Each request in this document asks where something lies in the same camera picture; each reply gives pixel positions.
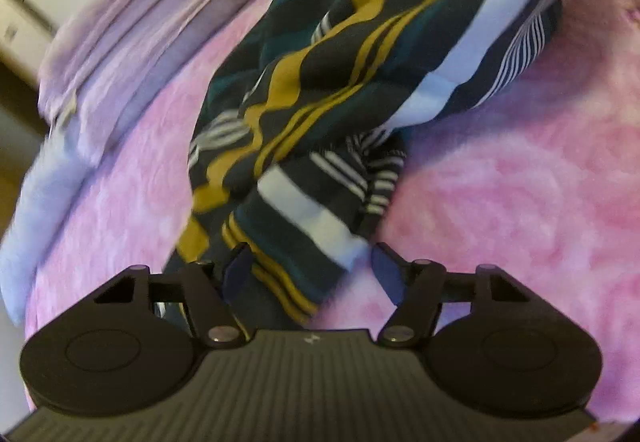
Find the green striped fabric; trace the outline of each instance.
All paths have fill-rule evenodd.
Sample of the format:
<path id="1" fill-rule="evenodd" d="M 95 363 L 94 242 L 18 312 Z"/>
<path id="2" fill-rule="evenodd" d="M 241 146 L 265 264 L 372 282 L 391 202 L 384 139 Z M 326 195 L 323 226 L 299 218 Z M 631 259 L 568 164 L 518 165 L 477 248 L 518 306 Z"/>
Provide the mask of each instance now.
<path id="1" fill-rule="evenodd" d="M 193 211 L 166 267 L 256 257 L 230 300 L 251 327 L 303 327 L 368 253 L 403 128 L 511 83 L 559 0 L 273 0 L 215 72 L 189 157 Z"/>

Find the striped towel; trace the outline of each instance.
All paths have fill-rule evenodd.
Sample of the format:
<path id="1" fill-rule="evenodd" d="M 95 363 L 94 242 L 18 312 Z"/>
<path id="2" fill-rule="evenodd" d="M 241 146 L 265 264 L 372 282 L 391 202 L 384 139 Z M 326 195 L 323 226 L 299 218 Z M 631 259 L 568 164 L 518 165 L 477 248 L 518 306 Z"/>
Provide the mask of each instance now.
<path id="1" fill-rule="evenodd" d="M 558 27 L 559 0 L 273 0 L 216 71 L 189 154 L 193 211 L 166 271 L 252 276 L 247 326 L 304 327 L 369 249 L 404 164 L 401 130 L 477 106 Z"/>

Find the light pink fabric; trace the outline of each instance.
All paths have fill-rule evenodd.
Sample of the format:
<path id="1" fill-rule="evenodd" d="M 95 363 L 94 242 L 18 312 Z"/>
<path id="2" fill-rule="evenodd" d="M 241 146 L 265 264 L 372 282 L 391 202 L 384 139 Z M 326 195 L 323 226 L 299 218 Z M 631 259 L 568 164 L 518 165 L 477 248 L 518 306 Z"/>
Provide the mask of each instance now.
<path id="1" fill-rule="evenodd" d="M 212 72 L 257 0 L 164 89 L 104 162 L 36 277 L 27 335 L 127 265 L 161 269 L 190 206 L 188 141 Z M 591 401 L 640 414 L 640 0 L 566 0 L 562 30 L 512 88 L 416 131 L 380 238 L 450 270 L 497 263 L 604 353 Z M 392 306 L 364 266 L 316 321 L 369 327 Z"/>
<path id="2" fill-rule="evenodd" d="M 127 105 L 134 98 L 149 102 L 156 94 L 145 92 L 145 80 L 187 25 L 207 12 L 205 24 L 199 22 L 199 32 L 190 38 L 189 58 L 247 1 L 93 0 L 60 29 L 47 51 L 40 69 L 41 114 L 53 123 L 75 104 L 78 153 L 89 164 L 100 164 Z M 172 55 L 177 55 L 176 64 L 169 63 L 174 73 L 184 59 Z"/>

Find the pink fuzzy rug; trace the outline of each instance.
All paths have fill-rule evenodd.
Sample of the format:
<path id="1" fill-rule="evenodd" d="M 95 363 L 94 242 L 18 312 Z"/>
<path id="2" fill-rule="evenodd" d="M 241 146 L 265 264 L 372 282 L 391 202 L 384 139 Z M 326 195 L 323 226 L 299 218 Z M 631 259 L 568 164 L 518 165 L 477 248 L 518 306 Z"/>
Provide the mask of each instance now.
<path id="1" fill-rule="evenodd" d="M 186 153 L 207 82 L 270 0 L 255 0 L 164 89 L 103 163 L 38 270 L 33 334 L 133 263 L 158 271 L 190 206 Z M 380 239 L 450 270 L 495 263 L 604 353 L 590 403 L 640 415 L 640 0 L 565 0 L 562 30 L 509 90 L 415 130 Z M 364 266 L 319 327 L 377 333 L 393 307 Z"/>

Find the white stripe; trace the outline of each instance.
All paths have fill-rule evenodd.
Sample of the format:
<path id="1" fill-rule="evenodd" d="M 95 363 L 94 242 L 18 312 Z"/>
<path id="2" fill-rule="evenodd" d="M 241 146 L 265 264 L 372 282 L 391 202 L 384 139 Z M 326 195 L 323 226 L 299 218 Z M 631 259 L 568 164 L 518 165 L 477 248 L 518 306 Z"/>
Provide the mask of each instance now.
<path id="1" fill-rule="evenodd" d="M 322 35 L 326 36 L 331 30 L 331 23 L 329 23 L 329 13 L 327 12 L 320 22 L 320 28 L 322 29 Z"/>
<path id="2" fill-rule="evenodd" d="M 320 35 L 320 25 L 318 24 L 318 26 L 316 27 L 316 30 L 314 31 L 314 34 L 311 36 L 311 44 L 313 45 L 314 43 L 317 43 L 321 38 Z"/>
<path id="3" fill-rule="evenodd" d="M 260 81 L 262 80 L 262 77 L 264 76 L 264 73 L 267 71 L 267 69 L 265 68 L 262 73 L 260 74 L 260 77 L 258 77 L 258 80 L 255 82 L 255 85 L 252 87 L 251 90 L 249 90 L 247 93 L 245 93 L 244 97 L 242 98 L 242 104 L 244 104 L 244 102 L 250 98 L 254 92 L 255 89 L 258 87 L 258 85 L 260 84 Z"/>
<path id="4" fill-rule="evenodd" d="M 533 41 L 533 53 L 534 55 L 537 55 L 538 51 L 542 48 L 542 40 L 540 39 L 540 31 L 538 29 L 538 18 L 536 18 L 532 22 L 529 35 L 531 36 L 531 40 Z"/>
<path id="5" fill-rule="evenodd" d="M 394 171 L 380 171 L 376 173 L 376 178 L 380 180 L 393 180 L 395 182 L 398 180 L 398 173 Z"/>
<path id="6" fill-rule="evenodd" d="M 498 72 L 498 75 L 495 77 L 494 84 L 491 86 L 491 88 L 489 88 L 489 91 L 484 96 L 482 96 L 482 98 L 476 103 L 476 106 L 478 106 L 479 104 L 482 104 L 485 100 L 490 98 L 495 92 L 498 91 L 498 89 L 500 89 L 500 86 L 502 86 L 502 84 L 504 83 L 505 77 L 509 75 L 508 65 L 511 64 L 511 56 L 513 54 L 513 50 L 518 47 L 518 42 L 522 38 L 522 33 L 523 33 L 523 28 L 518 29 L 518 31 L 516 32 L 516 35 L 511 40 L 511 43 L 509 43 L 509 48 L 507 48 L 507 51 L 504 57 L 502 58 L 502 61 L 500 63 L 500 71 Z"/>
<path id="7" fill-rule="evenodd" d="M 453 90 L 471 79 L 489 47 L 512 24 L 528 1 L 484 0 L 444 61 L 424 77 L 415 92 L 385 123 L 385 128 L 413 126 L 436 117 Z"/>
<path id="8" fill-rule="evenodd" d="M 237 119 L 238 118 L 238 110 L 225 110 L 224 112 L 220 112 L 218 116 L 211 121 L 209 127 L 221 124 L 222 122 L 227 122 L 228 120 Z"/>
<path id="9" fill-rule="evenodd" d="M 502 86 L 506 86 L 511 83 L 518 75 L 518 68 L 520 67 L 520 46 L 522 44 L 522 40 L 518 43 L 518 46 L 513 49 L 511 53 L 511 67 L 509 68 L 509 75 L 507 76 L 506 81 L 502 84 Z"/>
<path id="10" fill-rule="evenodd" d="M 374 141 L 374 143 L 369 147 L 369 149 L 375 149 L 378 148 L 379 146 L 382 146 L 386 140 L 391 136 L 391 134 L 394 132 L 395 130 L 393 128 L 389 129 L 389 130 L 385 130 L 383 133 L 380 134 L 380 136 Z"/>
<path id="11" fill-rule="evenodd" d="M 340 156 L 338 156 L 333 151 L 325 151 L 324 157 L 331 162 L 335 167 L 337 167 L 342 173 L 344 173 L 347 177 L 349 177 L 352 181 L 358 184 L 363 189 L 367 188 L 367 181 L 365 178 L 358 173 L 354 168 L 352 168 L 349 164 L 343 161 Z"/>
<path id="12" fill-rule="evenodd" d="M 248 126 L 240 119 L 224 122 L 222 124 L 209 127 L 205 131 L 201 132 L 191 143 L 203 146 L 213 139 L 219 138 L 222 135 L 228 135 L 229 133 L 237 130 L 245 130 L 248 132 Z"/>
<path id="13" fill-rule="evenodd" d="M 524 44 L 524 40 L 526 40 L 527 35 L 531 34 L 531 31 L 532 31 L 531 28 L 527 28 L 527 31 L 524 33 L 523 39 L 520 40 L 520 43 L 518 44 L 518 47 L 514 52 L 516 67 L 513 69 L 513 72 L 511 73 L 509 80 L 505 83 L 504 86 L 513 82 L 513 80 L 520 74 L 520 72 L 522 72 L 526 68 L 524 64 L 524 54 L 521 54 L 520 52 L 523 51 L 522 46 Z"/>
<path id="14" fill-rule="evenodd" d="M 385 133 L 385 130 L 373 130 L 372 132 L 370 132 L 362 141 L 362 149 L 369 148 L 373 143 L 377 141 L 378 138 L 380 138 L 381 135 L 385 135 Z"/>
<path id="15" fill-rule="evenodd" d="M 370 213 L 372 215 L 383 215 L 383 214 L 385 214 L 385 208 L 384 207 L 380 207 L 380 206 L 368 205 L 367 207 L 365 207 L 364 210 L 367 213 Z"/>
<path id="16" fill-rule="evenodd" d="M 388 191 L 393 191 L 396 188 L 396 185 L 393 182 L 389 182 L 389 180 L 376 180 L 373 183 L 373 189 L 384 189 Z"/>
<path id="17" fill-rule="evenodd" d="M 542 18 L 540 16 L 537 16 L 536 18 L 536 26 L 538 24 L 542 26 Z M 545 29 L 542 26 L 542 34 L 544 33 L 545 33 Z M 535 57 L 538 55 L 538 53 L 540 52 L 541 41 L 540 40 L 536 41 L 536 37 L 539 37 L 537 31 L 535 33 L 530 32 L 529 39 L 527 40 L 528 41 L 527 45 L 529 46 L 529 57 L 531 61 L 533 61 Z"/>
<path id="18" fill-rule="evenodd" d="M 533 51 L 533 56 L 532 56 L 531 41 L 532 41 L 531 34 L 530 32 L 527 32 L 527 35 L 525 37 L 525 44 L 524 44 L 524 49 L 527 53 L 527 57 L 525 59 L 527 65 L 529 65 L 531 61 L 533 61 L 533 58 L 536 57 L 535 50 Z"/>
<path id="19" fill-rule="evenodd" d="M 389 205 L 389 199 L 380 195 L 371 195 L 371 198 L 369 200 L 372 204 L 378 204 L 381 206 Z"/>
<path id="20" fill-rule="evenodd" d="M 210 151 L 212 149 L 224 148 L 225 146 L 229 146 L 245 135 L 249 133 L 249 130 L 239 130 L 235 133 L 230 133 L 229 135 L 225 135 L 217 140 L 211 140 L 204 144 L 196 144 L 193 150 L 189 154 L 189 158 L 187 160 L 187 167 L 190 170 L 193 166 L 196 165 L 196 162 L 200 158 L 201 151 Z"/>
<path id="21" fill-rule="evenodd" d="M 538 53 L 542 52 L 542 49 L 545 47 L 545 27 L 542 23 L 542 16 L 538 16 L 538 29 L 540 36 L 540 46 L 538 47 Z"/>
<path id="22" fill-rule="evenodd" d="M 364 191 L 356 186 L 351 180 L 345 177 L 342 173 L 340 173 L 337 169 L 335 169 L 331 164 L 329 164 L 324 158 L 322 158 L 316 152 L 312 152 L 311 160 L 316 164 L 322 171 L 327 173 L 331 178 L 335 181 L 339 182 L 343 186 L 345 186 L 349 191 L 351 191 L 354 195 L 356 195 L 360 200 L 364 200 Z"/>
<path id="23" fill-rule="evenodd" d="M 378 160 L 370 160 L 367 162 L 367 167 L 383 167 L 388 164 L 396 164 L 400 167 L 404 166 L 404 159 L 401 157 L 386 157 Z"/>
<path id="24" fill-rule="evenodd" d="M 265 202 L 346 271 L 351 271 L 355 260 L 367 252 L 369 244 L 364 238 L 352 234 L 340 218 L 304 194 L 279 166 L 272 166 L 257 187 Z"/>
<path id="25" fill-rule="evenodd" d="M 495 87 L 494 93 L 500 90 L 500 88 L 502 88 L 503 86 L 508 85 L 511 79 L 513 79 L 513 73 L 515 72 L 515 69 L 516 69 L 516 65 L 515 65 L 516 56 L 518 55 L 519 49 L 520 49 L 520 43 L 518 42 L 516 43 L 516 46 L 511 51 L 511 54 L 509 54 L 509 63 L 505 70 L 505 75 L 502 77 L 502 80 L 500 81 L 500 83 Z"/>
<path id="26" fill-rule="evenodd" d="M 351 155 L 351 157 L 357 162 L 357 164 L 363 168 L 366 169 L 364 167 L 364 164 L 362 163 L 362 159 L 360 158 L 360 155 L 358 154 L 358 147 L 356 147 L 355 143 L 356 140 L 354 138 L 354 136 L 348 136 L 344 139 L 345 143 L 347 144 L 347 151 L 349 151 L 349 154 Z"/>

